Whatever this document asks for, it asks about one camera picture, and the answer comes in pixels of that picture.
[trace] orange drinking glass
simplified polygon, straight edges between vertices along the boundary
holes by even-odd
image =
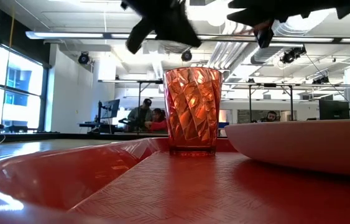
[[[202,67],[165,72],[165,105],[172,154],[214,154],[218,138],[221,72]]]

